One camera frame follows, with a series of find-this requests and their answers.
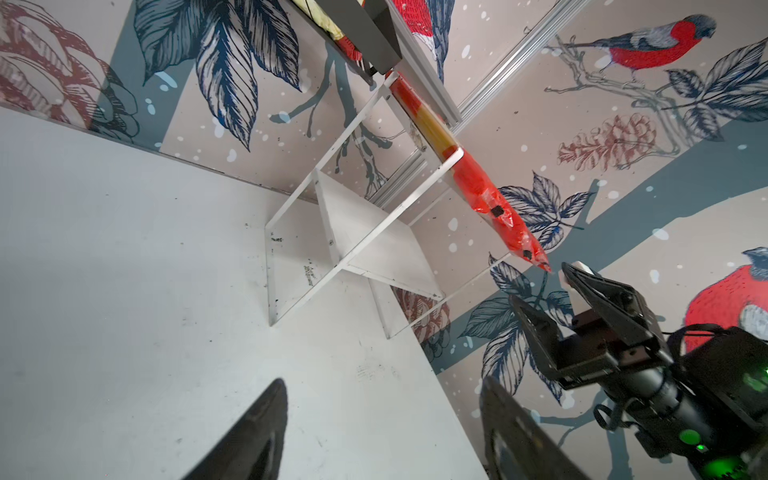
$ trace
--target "white shelf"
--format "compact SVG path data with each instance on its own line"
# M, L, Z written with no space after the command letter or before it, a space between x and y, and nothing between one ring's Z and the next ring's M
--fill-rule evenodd
M314 175L326 239L338 263L388 214L323 172L315 170ZM422 296L443 298L419 242L400 220L384 229L344 269Z

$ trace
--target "white acrylic stand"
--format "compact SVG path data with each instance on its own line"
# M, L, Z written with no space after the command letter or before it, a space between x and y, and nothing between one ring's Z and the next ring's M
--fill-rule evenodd
M388 322L385 318L386 313L397 306L387 285L436 300L445 297L410 226L397 219L462 159L464 151L459 148L389 214L321 171L347 137L368 117L373 105L380 98L390 100L389 86L396 79L397 74L393 73L384 80L312 172L267 222L266 278L270 325L301 307L341 270L369 278L387 338L405 328L405 323L401 326L400 322ZM403 112L396 113L402 122ZM410 126L410 121L403 125L406 129ZM310 182L315 186L322 221L317 218L316 207L300 203L288 215L291 221L277 227L278 220L286 215Z

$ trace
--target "red flower illustration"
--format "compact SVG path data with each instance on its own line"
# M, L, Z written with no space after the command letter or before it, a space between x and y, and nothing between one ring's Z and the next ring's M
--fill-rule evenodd
M403 313L406 315L408 323L418 319L437 303L433 299L416 295L407 290L392 287L392 291L395 293L397 302L400 304L400 308L402 308ZM451 311L448 308L448 304L443 303L440 308L430 313L422 319L421 322L413 326L413 332L416 335L416 339L422 344L422 348L430 361L432 361L432 358L440 356L442 354L442 349L448 346L450 342L450 316Z
M0 2L0 101L131 142L134 96L85 41L42 7Z
M627 168L656 145L656 124L642 114L609 118L589 134L577 135L570 145L560 144L558 163L573 162L576 170L602 164Z

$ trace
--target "wall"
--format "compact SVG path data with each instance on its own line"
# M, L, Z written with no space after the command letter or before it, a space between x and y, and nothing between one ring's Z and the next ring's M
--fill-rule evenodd
M554 2L396 4L458 104ZM0 102L292 190L370 88L285 1L243 5L1 0ZM381 102L328 173L373 194L415 150L403 133Z
M367 280L267 326L283 195L8 109L0 142L0 477L180 478L278 376L281 479L485 477Z
M679 60L659 57L636 72L637 81L620 65L600 73L605 51L553 38L460 138L524 214L553 266L582 260L632 284L662 316L664 331L684 319L713 320L765 337L767 305L743 301L718 319L687 314L703 290L722 306L727 285L762 261L742 252L768 247L765 2L592 2L559 38L590 42L697 13L717 21L714 35ZM425 253L445 292L506 253L455 196L414 231L430 246ZM750 278L753 293L764 296L768 283ZM592 478L689 478L680 457L651 460L632 434L602 432L591 414L604 400L596 388L562 392L532 369L507 296L521 295L567 325L562 290L556 276L515 258L420 326L475 450L482 454L479 382L494 375Z

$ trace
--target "teal stripe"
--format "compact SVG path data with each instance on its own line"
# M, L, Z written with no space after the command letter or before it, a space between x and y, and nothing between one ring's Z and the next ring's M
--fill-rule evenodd
M138 113L134 118L139 123L139 133L134 137L134 144L160 150L156 144L160 144L168 132L181 92L187 84L195 62L187 60L169 67L162 74L152 75L145 84L144 56L134 30L135 12L136 4L134 3L125 19L125 25L109 65L118 74L123 86L136 97Z
M572 230L563 243L548 254L551 265L559 270L564 261L580 260L593 270L602 270L650 237L654 228L661 228L679 217L694 215L731 197L768 187L768 122L731 121L722 131L727 141L701 141L694 145L592 223L584 222L591 207L588 204L577 222L584 230ZM740 144L747 148L738 150ZM659 160L649 157L643 161ZM632 175L629 171L623 174ZM654 189L647 192L646 187ZM525 275L537 285L541 285L544 276L537 267L529 268ZM560 282L556 276L551 276L545 296L555 290L561 290ZM500 296L504 296L503 293L496 292L488 298ZM472 337L473 347L470 343L464 347L464 340L457 338L466 328L471 314L472 310L469 310L451 322L452 341L441 356L433 359L435 373L455 365L488 343L487 339Z

